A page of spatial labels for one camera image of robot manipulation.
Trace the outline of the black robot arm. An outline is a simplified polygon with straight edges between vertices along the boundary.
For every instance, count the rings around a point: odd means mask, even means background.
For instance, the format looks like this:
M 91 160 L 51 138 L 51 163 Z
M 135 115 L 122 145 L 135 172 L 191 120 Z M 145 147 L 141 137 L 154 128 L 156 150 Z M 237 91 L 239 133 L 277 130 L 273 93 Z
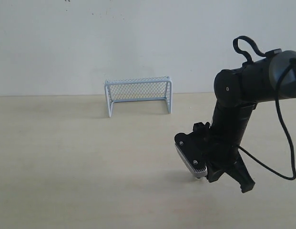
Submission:
M 245 193 L 255 185 L 239 153 L 245 129 L 259 103 L 296 98 L 296 51 L 272 50 L 259 61 L 220 71 L 214 93 L 211 122 L 195 123 L 188 134 L 177 133 L 175 147 L 195 178 L 213 183 L 227 174 Z

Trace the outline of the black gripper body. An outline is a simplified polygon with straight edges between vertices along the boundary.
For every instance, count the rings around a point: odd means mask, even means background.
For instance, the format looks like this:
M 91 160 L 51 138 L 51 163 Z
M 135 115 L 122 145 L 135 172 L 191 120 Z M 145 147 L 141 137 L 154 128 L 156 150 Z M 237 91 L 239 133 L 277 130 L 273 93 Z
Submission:
M 225 172 L 235 168 L 238 159 L 235 148 L 223 137 L 213 134 L 209 122 L 193 125 L 192 140 L 195 146 L 193 161 L 205 164 L 208 182 L 216 182 Z

